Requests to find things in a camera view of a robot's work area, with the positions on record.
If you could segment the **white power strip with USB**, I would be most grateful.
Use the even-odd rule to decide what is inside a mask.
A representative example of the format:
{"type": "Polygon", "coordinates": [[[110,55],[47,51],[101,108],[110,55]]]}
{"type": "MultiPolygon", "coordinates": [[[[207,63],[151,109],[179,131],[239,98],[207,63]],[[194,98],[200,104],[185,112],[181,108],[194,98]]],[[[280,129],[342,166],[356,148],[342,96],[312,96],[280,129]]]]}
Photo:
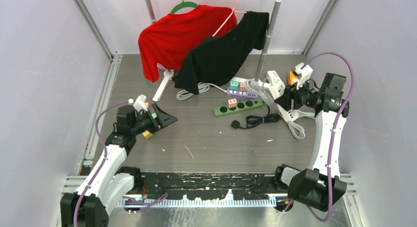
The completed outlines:
{"type": "Polygon", "coordinates": [[[269,91],[274,100],[280,98],[285,92],[284,82],[281,80],[276,71],[267,71],[266,79],[269,82],[269,91]]]}

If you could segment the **orange power strip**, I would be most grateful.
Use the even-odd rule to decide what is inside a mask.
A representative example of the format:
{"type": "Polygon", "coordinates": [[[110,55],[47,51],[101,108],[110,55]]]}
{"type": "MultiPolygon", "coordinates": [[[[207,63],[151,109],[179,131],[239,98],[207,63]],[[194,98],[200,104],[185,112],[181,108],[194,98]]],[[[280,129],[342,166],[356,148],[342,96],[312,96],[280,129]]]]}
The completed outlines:
{"type": "Polygon", "coordinates": [[[298,76],[296,75],[296,73],[294,71],[290,71],[288,74],[288,85],[290,86],[295,86],[298,83],[298,76]]]}

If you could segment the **yellow plug adapter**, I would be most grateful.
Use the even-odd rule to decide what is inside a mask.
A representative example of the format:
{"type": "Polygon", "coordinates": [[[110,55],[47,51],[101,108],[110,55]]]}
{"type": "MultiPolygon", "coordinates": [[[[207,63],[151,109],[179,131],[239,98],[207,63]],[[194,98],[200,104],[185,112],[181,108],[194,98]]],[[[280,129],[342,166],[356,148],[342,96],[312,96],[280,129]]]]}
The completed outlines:
{"type": "Polygon", "coordinates": [[[149,132],[148,130],[144,131],[144,132],[142,133],[142,135],[144,136],[144,138],[145,138],[146,140],[150,140],[150,139],[152,139],[152,138],[154,137],[154,134],[153,134],[153,133],[151,133],[151,132],[149,132]]]}

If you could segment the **green power strip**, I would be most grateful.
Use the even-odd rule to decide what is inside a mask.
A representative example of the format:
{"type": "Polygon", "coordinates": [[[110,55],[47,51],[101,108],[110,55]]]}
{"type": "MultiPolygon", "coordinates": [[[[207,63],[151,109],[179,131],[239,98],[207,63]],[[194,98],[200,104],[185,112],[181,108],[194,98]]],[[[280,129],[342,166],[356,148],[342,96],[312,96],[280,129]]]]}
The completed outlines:
{"type": "Polygon", "coordinates": [[[239,101],[236,108],[229,109],[228,104],[215,107],[213,109],[214,116],[216,118],[231,116],[242,112],[247,112],[255,109],[260,109],[263,105],[263,102],[260,98],[254,98],[244,101],[239,101]]]}

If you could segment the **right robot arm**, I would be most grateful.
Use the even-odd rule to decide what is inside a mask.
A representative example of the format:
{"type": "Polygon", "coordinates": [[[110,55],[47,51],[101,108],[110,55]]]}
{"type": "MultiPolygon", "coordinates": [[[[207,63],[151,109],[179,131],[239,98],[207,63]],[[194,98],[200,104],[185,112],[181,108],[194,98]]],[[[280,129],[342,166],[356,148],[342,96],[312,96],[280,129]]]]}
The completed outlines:
{"type": "Polygon", "coordinates": [[[347,190],[347,183],[340,180],[338,167],[341,134],[349,114],[349,103],[342,98],[345,82],[344,76],[326,73],[319,90],[310,89],[309,83],[300,88],[291,85],[276,100],[285,109],[296,110],[302,106],[314,109],[316,136],[308,167],[299,170],[286,164],[278,166],[274,189],[322,212],[327,212],[347,190]]]}

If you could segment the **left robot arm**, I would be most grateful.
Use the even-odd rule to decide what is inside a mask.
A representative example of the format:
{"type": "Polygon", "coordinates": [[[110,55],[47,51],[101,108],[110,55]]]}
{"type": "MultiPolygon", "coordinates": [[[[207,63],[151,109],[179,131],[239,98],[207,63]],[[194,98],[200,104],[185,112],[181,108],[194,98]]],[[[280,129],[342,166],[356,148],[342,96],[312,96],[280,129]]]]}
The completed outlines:
{"type": "Polygon", "coordinates": [[[96,134],[103,150],[99,161],[82,184],[72,193],[64,193],[60,200],[61,225],[77,227],[106,227],[119,201],[128,193],[137,194],[144,186],[139,168],[123,167],[136,143],[137,135],[152,134],[177,122],[178,118],[163,111],[156,103],[149,111],[145,104],[130,99],[116,104],[116,122],[107,139],[100,130],[96,134]]]}

